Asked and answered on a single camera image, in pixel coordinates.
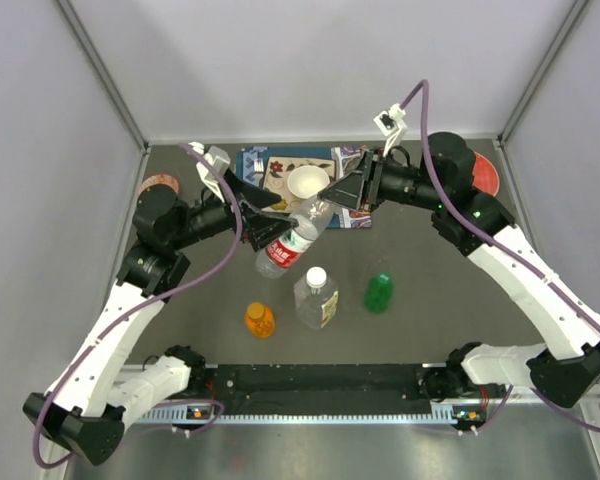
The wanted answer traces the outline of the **clear bottle red label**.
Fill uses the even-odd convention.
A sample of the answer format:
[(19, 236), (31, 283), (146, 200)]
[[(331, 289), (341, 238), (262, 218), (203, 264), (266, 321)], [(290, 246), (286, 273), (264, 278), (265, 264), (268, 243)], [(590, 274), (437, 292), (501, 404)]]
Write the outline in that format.
[(256, 270), (267, 279), (284, 275), (327, 229), (334, 210), (334, 204), (316, 195), (301, 202), (290, 215), (297, 225), (258, 254)]

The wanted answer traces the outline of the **square clear juice bottle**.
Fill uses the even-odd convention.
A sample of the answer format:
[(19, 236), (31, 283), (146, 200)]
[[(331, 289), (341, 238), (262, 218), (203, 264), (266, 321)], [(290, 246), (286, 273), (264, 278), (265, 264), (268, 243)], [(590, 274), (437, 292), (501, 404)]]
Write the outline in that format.
[(296, 318), (314, 330), (324, 328), (335, 316), (338, 307), (338, 286), (328, 273), (327, 276), (322, 288), (311, 288), (306, 282), (306, 273), (294, 285)]

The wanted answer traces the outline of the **white bottle cap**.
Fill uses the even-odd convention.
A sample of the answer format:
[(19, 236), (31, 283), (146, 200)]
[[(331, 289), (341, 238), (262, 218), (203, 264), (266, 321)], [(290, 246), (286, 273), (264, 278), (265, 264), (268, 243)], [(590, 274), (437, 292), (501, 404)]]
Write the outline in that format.
[(321, 267), (311, 267), (306, 272), (306, 282), (311, 288), (322, 288), (327, 282), (327, 273)]

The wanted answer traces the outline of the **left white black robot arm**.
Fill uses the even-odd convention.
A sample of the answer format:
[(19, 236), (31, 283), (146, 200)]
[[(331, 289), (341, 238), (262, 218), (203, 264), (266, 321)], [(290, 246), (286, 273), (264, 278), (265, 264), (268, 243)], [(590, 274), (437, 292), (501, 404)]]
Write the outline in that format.
[(184, 248), (225, 231), (260, 250), (293, 220), (271, 211), (280, 195), (224, 175), (228, 193), (188, 205), (168, 185), (144, 189), (132, 223), (136, 241), (123, 259), (108, 300), (65, 372), (44, 393), (23, 405), (45, 438), (93, 466), (106, 462), (126, 431), (174, 395), (210, 392), (205, 358), (176, 345), (138, 376), (115, 383), (143, 331), (169, 299), (184, 290), (190, 266)]

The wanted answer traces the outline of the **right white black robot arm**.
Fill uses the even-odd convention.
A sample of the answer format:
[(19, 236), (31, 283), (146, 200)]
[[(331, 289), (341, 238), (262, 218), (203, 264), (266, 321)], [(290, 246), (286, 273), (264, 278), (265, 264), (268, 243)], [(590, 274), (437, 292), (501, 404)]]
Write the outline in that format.
[(476, 155), (465, 140), (438, 132), (427, 141), (419, 166), (395, 160), (398, 147), (364, 152), (319, 198), (349, 210), (395, 202), (430, 211), (438, 234), (493, 279), (543, 339), (529, 346), (468, 343), (449, 355), (444, 373), (424, 377), (427, 392), (467, 396), (500, 384), (574, 406), (600, 380), (600, 315), (539, 257), (503, 204), (474, 186)]

